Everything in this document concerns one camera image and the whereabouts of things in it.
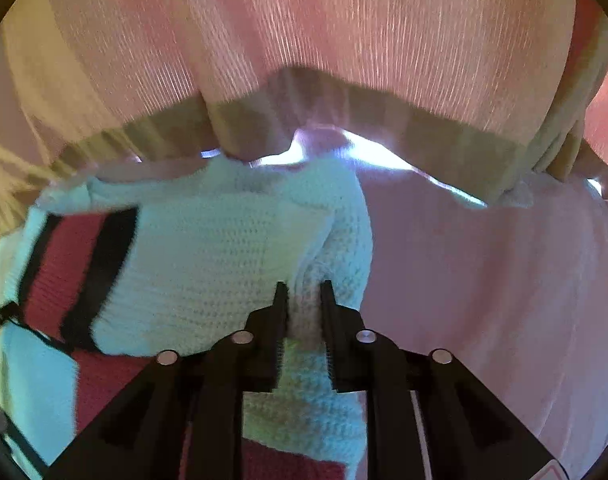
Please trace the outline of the white red black knit sweater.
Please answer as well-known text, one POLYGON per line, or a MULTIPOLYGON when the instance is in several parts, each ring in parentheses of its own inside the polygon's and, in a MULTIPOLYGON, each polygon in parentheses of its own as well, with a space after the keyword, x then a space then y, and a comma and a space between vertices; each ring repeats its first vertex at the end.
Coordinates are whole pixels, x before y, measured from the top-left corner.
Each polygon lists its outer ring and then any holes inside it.
POLYGON ((353 393, 337 394, 322 341, 320 287, 358 309, 372 256, 351 169, 296 170, 218 156, 195 174, 139 183, 88 179, 29 209, 4 298, 5 395, 54 458, 149 359, 205 351, 289 290, 277 388, 244 398, 252 479, 351 479, 366 450, 353 393))

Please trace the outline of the pink blanket with white pattern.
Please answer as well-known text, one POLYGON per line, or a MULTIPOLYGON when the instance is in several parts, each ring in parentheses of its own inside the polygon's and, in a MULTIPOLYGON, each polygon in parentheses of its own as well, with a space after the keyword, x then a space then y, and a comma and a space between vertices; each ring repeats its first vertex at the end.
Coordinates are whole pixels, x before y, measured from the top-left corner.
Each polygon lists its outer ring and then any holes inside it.
POLYGON ((367 324, 408 350, 453 352, 583 477, 608 444, 608 166, 583 146, 566 179, 528 174, 481 207, 360 136, 310 130, 293 144, 358 174, 367 324))

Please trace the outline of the pink curtain with tan hem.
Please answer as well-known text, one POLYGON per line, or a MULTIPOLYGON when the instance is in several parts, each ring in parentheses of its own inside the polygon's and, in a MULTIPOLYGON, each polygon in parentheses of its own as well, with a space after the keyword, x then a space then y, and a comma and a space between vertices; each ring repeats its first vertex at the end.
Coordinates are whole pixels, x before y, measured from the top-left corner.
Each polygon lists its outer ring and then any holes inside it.
POLYGON ((83 169, 312 126, 487 204, 608 174, 608 0, 0 0, 0 236, 83 169))

